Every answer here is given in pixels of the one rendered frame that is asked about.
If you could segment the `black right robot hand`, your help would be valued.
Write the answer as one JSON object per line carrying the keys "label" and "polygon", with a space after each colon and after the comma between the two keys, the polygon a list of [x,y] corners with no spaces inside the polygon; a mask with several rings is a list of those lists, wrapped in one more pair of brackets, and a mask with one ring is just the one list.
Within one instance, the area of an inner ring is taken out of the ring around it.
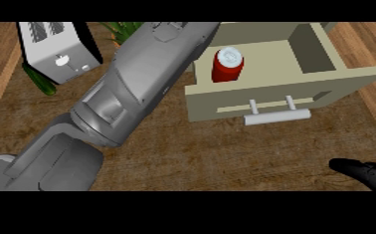
{"label": "black right robot hand", "polygon": [[332,158],[330,167],[359,180],[372,191],[376,191],[376,162],[362,162],[349,158]]}

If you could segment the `silver toaster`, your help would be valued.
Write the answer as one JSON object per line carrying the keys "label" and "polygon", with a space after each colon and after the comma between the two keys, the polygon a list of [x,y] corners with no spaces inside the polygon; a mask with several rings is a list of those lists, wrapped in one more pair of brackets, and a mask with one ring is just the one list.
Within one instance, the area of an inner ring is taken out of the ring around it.
{"label": "silver toaster", "polygon": [[86,22],[18,22],[23,57],[55,84],[66,84],[104,64]]}

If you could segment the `green leafy plant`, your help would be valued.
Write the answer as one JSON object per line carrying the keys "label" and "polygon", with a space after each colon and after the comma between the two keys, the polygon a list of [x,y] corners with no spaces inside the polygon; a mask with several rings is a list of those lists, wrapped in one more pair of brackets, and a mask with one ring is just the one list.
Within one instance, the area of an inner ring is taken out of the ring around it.
{"label": "green leafy plant", "polygon": [[113,33],[111,41],[117,47],[122,47],[142,27],[144,22],[102,22],[102,25]]}

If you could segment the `beige open drawer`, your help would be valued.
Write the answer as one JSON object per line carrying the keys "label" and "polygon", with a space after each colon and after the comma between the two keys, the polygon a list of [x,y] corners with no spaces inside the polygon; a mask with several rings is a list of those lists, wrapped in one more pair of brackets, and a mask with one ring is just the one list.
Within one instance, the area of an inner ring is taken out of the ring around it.
{"label": "beige open drawer", "polygon": [[376,81],[376,67],[349,69],[321,23],[223,22],[194,62],[195,82],[212,87],[216,52],[235,47],[244,55],[238,86],[265,88],[334,81],[362,88]]}

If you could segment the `red can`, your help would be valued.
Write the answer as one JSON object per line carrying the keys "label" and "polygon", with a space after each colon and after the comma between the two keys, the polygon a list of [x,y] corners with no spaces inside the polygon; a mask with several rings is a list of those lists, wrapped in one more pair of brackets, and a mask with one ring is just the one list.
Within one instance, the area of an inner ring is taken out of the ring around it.
{"label": "red can", "polygon": [[212,80],[216,83],[237,81],[244,68],[244,56],[235,47],[222,48],[213,59]]}

